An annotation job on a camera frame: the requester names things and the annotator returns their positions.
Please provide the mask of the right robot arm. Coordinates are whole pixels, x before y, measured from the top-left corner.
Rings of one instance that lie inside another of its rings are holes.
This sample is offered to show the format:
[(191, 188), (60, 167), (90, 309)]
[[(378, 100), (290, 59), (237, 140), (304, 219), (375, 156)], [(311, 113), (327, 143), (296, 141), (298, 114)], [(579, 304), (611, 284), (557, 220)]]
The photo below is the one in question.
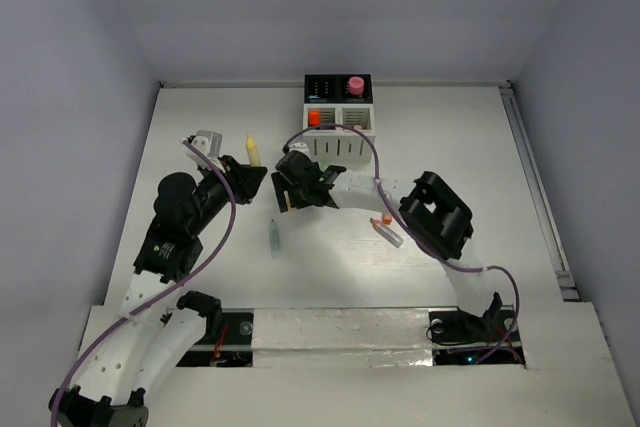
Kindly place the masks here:
[(437, 174), (415, 180), (377, 179), (343, 166), (321, 168), (306, 154), (290, 151), (271, 174), (282, 212), (306, 207), (359, 209), (397, 216), (416, 245), (439, 262), (452, 285), (460, 326), (482, 339), (497, 325), (500, 296), (489, 290), (484, 269), (468, 266), (472, 212)]

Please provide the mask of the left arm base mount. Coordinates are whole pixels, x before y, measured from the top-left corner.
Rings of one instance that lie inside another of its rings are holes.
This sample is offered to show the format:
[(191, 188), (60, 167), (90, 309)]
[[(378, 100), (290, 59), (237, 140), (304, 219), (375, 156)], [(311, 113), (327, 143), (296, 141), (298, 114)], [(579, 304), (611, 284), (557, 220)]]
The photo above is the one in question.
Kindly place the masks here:
[(196, 311), (205, 319), (204, 336), (177, 363), (178, 367), (251, 367), (254, 311), (223, 309), (213, 296), (189, 291), (177, 303), (179, 309)]

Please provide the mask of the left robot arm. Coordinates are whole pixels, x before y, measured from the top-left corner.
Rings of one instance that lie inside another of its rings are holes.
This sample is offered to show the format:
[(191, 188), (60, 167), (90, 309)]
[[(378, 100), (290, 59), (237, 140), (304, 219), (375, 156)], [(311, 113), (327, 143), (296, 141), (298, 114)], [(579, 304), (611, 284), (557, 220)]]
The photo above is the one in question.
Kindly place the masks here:
[(147, 425), (154, 389), (197, 341), (219, 336), (220, 300), (185, 287), (210, 262), (199, 236), (224, 207), (250, 203), (267, 170), (228, 155), (193, 157), (201, 180), (176, 172), (160, 181), (116, 320), (52, 394), (52, 425)]

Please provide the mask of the pink capped glue bottle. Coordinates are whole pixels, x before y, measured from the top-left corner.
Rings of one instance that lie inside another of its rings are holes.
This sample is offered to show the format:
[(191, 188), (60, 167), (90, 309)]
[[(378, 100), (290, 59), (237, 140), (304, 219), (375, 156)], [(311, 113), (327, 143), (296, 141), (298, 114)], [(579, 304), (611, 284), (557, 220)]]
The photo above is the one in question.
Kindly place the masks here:
[(347, 82), (347, 89), (350, 95), (361, 97), (366, 87), (365, 80), (360, 76), (351, 76)]

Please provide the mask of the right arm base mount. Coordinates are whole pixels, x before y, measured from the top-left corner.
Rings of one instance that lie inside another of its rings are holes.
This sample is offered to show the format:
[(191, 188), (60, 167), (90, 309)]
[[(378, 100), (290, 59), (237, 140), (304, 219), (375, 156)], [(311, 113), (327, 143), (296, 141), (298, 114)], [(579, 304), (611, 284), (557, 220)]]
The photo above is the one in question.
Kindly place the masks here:
[(460, 309), (429, 313), (425, 336), (432, 344), (436, 366), (526, 364), (519, 331), (506, 338), (514, 309), (505, 307), (498, 293), (488, 310), (476, 317)]

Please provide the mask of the black orange capped highlighter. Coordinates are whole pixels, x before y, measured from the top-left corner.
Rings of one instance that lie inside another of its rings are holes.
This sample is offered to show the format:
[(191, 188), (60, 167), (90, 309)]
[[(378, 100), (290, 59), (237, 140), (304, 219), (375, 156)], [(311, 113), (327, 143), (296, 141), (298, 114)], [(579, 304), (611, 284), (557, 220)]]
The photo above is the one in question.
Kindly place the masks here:
[(308, 125), (316, 126), (322, 123), (321, 113), (317, 109), (311, 109), (308, 111)]

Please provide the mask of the yellow pastel highlighter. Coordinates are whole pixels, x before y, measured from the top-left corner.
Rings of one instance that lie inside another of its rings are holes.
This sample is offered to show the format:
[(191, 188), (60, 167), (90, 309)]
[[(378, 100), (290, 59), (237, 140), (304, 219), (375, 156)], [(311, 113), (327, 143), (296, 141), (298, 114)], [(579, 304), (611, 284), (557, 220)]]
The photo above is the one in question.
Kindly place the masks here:
[(246, 135), (245, 148), (246, 148), (246, 154), (249, 161), (249, 165), (252, 167), (261, 167), (262, 163), (259, 155), (257, 142), (250, 133)]

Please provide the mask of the yellow marker cap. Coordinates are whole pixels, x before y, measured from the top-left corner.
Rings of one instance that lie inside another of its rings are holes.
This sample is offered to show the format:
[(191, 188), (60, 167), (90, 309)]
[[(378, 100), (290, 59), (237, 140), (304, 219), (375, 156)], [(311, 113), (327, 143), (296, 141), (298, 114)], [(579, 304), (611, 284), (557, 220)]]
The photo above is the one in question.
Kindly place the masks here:
[(289, 200), (289, 195), (287, 191), (283, 191), (283, 198), (285, 201), (285, 206), (287, 208), (287, 210), (291, 209), (291, 204), (290, 204), (290, 200)]

